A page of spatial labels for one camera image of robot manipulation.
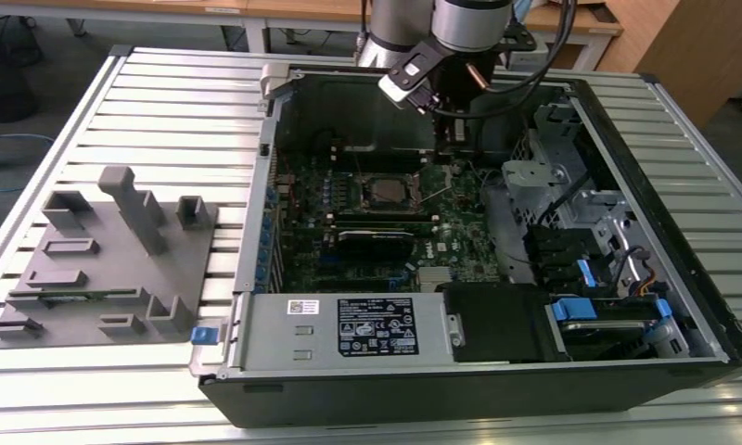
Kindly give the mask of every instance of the blue tab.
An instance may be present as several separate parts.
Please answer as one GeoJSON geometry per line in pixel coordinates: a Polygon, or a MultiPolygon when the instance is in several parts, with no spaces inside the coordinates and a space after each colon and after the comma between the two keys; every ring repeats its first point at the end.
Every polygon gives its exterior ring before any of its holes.
{"type": "Polygon", "coordinates": [[[591,268],[589,267],[589,261],[578,260],[578,266],[581,266],[585,285],[589,287],[597,287],[597,280],[594,279],[594,274],[591,273],[591,268]]]}
{"type": "Polygon", "coordinates": [[[597,311],[591,299],[567,298],[559,299],[551,304],[555,320],[597,320],[597,311]]]}
{"type": "Polygon", "coordinates": [[[673,314],[673,310],[670,309],[666,299],[657,300],[657,311],[660,311],[660,316],[662,318],[666,318],[673,314]]]}
{"type": "Polygon", "coordinates": [[[216,345],[220,340],[220,329],[216,327],[195,327],[193,334],[189,337],[189,342],[193,345],[216,345]]]}
{"type": "Polygon", "coordinates": [[[569,318],[569,315],[566,315],[565,306],[561,304],[561,302],[553,303],[550,306],[553,307],[555,321],[562,322],[566,318],[569,318]]]}

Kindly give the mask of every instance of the trash bin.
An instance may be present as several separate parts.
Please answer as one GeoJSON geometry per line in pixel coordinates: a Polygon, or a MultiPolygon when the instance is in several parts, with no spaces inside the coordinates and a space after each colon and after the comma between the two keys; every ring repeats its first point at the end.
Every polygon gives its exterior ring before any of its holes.
{"type": "Polygon", "coordinates": [[[26,67],[42,60],[44,53],[32,29],[29,17],[0,16],[0,55],[12,67],[26,67]]]}
{"type": "MultiPolygon", "coordinates": [[[[22,40],[8,38],[8,30],[12,17],[0,18],[0,122],[16,122],[29,117],[38,109],[38,101],[33,95],[25,76],[18,67],[36,63],[41,57],[41,50],[34,51],[32,45],[17,44],[22,40]]],[[[18,18],[14,18],[20,27],[32,32],[21,25],[18,18]]]]}

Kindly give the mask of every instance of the motherboard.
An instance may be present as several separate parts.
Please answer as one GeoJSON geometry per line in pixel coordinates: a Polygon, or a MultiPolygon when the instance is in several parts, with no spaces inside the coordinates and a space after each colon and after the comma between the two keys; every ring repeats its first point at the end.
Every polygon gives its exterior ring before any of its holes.
{"type": "Polygon", "coordinates": [[[431,292],[448,281],[498,281],[473,166],[342,158],[280,153],[283,292],[431,292]]]}

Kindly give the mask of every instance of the circuit board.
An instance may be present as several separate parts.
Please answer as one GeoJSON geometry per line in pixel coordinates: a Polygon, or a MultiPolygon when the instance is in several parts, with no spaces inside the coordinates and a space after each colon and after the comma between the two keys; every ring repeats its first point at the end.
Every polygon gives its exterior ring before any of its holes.
{"type": "Polygon", "coordinates": [[[376,173],[359,163],[339,172],[326,159],[282,160],[283,292],[419,292],[418,270],[436,266],[452,281],[501,279],[473,171],[424,163],[412,173],[376,173]],[[410,235],[411,244],[394,259],[346,258],[334,246],[346,233],[410,235]]]}

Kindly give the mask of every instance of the slotted metal surface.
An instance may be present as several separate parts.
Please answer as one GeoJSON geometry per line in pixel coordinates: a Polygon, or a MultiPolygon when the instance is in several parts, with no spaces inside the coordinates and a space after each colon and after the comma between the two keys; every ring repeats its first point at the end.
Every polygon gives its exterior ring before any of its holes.
{"type": "MultiPolygon", "coordinates": [[[[0,231],[0,312],[45,219],[53,189],[95,186],[107,164],[132,165],[159,200],[197,194],[220,205],[199,316],[228,314],[270,60],[347,65],[343,58],[257,57],[137,48],[100,71],[56,147],[0,231]]],[[[742,323],[742,188],[658,86],[626,74],[591,84],[742,323]]],[[[219,361],[219,349],[207,353],[219,361]]],[[[742,443],[742,378],[680,391],[626,413],[368,428],[231,426],[196,388],[189,344],[0,350],[0,443],[236,441],[298,443],[742,443]]]]}

